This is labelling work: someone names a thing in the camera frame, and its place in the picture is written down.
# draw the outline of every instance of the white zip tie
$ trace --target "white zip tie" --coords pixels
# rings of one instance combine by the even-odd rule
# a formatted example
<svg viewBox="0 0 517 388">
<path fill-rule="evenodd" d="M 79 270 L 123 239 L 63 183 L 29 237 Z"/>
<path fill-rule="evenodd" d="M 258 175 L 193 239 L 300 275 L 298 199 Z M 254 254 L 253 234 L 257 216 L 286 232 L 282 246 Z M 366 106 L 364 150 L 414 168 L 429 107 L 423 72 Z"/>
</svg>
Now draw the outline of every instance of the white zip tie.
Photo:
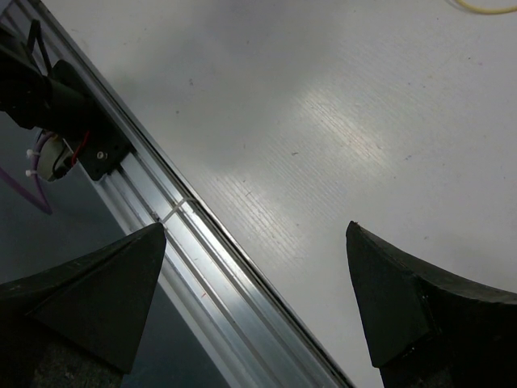
<svg viewBox="0 0 517 388">
<path fill-rule="evenodd" d="M 32 158 L 33 156 L 40 156 L 40 152 L 35 152 L 34 150 L 27 150 L 27 159 Z"/>
<path fill-rule="evenodd" d="M 197 199 L 196 199 L 196 198 L 189 197 L 189 196 L 188 196 L 188 197 L 185 197 L 185 198 L 183 198 L 183 199 L 181 199 L 181 201 L 180 201 L 180 202 L 178 202 L 174 208 L 172 208 L 172 210 L 169 212 L 169 214 L 167 214 L 167 215 L 162 219 L 162 224 L 164 224 L 164 225 L 165 225 L 165 223 L 166 223 L 167 221 L 169 221 L 169 220 L 170 220 L 170 218 L 171 218 L 172 216 L 174 216 L 174 215 L 178 212 L 179 208 L 181 208 L 185 202 L 197 202 Z"/>
</svg>

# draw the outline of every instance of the white table surface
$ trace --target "white table surface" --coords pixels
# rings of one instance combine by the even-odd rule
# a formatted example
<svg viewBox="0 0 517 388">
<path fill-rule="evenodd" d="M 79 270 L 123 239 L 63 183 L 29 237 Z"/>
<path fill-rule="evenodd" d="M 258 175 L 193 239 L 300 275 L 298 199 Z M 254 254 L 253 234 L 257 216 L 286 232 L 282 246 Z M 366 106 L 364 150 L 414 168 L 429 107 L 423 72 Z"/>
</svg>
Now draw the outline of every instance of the white table surface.
<svg viewBox="0 0 517 388">
<path fill-rule="evenodd" d="M 45 3 L 358 387 L 381 381 L 350 220 L 517 291 L 517 15 L 447 0 Z"/>
</svg>

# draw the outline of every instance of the black bracket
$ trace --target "black bracket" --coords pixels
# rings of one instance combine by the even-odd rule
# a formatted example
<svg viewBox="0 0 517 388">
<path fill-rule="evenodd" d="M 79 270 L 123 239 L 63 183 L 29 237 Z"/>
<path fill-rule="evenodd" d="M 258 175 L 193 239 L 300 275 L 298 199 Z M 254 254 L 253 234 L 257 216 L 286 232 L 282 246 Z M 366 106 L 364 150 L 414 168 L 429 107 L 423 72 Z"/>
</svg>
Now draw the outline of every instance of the black bracket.
<svg viewBox="0 0 517 388">
<path fill-rule="evenodd" d="M 78 160 L 90 178 L 99 180 L 104 174 L 117 168 L 124 156 L 131 150 L 132 145 L 118 125 L 104 111 L 70 63 L 58 61 L 53 67 L 53 79 L 85 95 L 95 103 L 94 117 L 90 121 L 90 136 L 86 146 L 79 154 Z M 82 139 L 66 137 L 65 139 L 73 150 L 76 150 L 82 143 Z"/>
</svg>

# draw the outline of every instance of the dark gray surface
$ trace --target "dark gray surface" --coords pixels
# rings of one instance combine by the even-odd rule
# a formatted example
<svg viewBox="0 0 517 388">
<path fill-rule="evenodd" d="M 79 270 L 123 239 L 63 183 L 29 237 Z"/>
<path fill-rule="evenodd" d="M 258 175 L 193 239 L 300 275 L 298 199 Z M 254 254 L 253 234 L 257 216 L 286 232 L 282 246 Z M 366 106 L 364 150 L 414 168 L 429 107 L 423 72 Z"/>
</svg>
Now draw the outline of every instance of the dark gray surface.
<svg viewBox="0 0 517 388">
<path fill-rule="evenodd" d="M 123 388 L 226 387 L 162 287 L 154 293 L 137 359 Z"/>
<path fill-rule="evenodd" d="M 25 156 L 36 131 L 0 112 L 0 166 L 36 193 Z M 47 216 L 0 181 L 0 283 L 75 259 L 124 236 L 78 167 L 44 183 L 54 214 Z M 227 386 L 161 287 L 154 294 L 132 374 L 125 388 Z"/>
<path fill-rule="evenodd" d="M 36 193 L 26 150 L 36 131 L 18 128 L 0 112 L 0 166 Z M 56 183 L 43 183 L 54 214 L 48 216 L 0 181 L 0 283 L 29 276 L 124 236 L 80 167 Z"/>
</svg>

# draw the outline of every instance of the purple cable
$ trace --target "purple cable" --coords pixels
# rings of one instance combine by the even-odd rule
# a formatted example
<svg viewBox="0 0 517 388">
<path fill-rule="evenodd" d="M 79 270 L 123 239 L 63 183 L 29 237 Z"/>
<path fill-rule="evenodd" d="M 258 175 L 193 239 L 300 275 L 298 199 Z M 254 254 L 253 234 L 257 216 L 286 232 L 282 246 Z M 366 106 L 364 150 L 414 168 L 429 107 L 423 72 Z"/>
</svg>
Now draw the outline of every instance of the purple cable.
<svg viewBox="0 0 517 388">
<path fill-rule="evenodd" d="M 34 152 L 39 153 L 43 149 L 43 146 L 53 136 L 52 133 L 47 133 L 43 135 L 39 141 L 36 143 Z M 32 170 L 38 171 L 38 162 L 40 161 L 40 156 L 34 155 L 32 156 Z M 45 196 L 43 189 L 41 188 L 40 177 L 37 174 L 33 175 L 34 180 L 36 182 L 36 188 L 38 193 L 40 194 L 40 198 L 37 198 L 28 190 L 26 190 L 21 184 L 19 184 L 13 177 L 11 177 L 7 171 L 0 167 L 0 179 L 7 183 L 11 188 L 13 188 L 18 194 L 20 194 L 23 198 L 31 202 L 34 206 L 36 206 L 39 210 L 41 210 L 45 214 L 52 214 L 52 209 L 48 204 L 47 197 Z"/>
</svg>

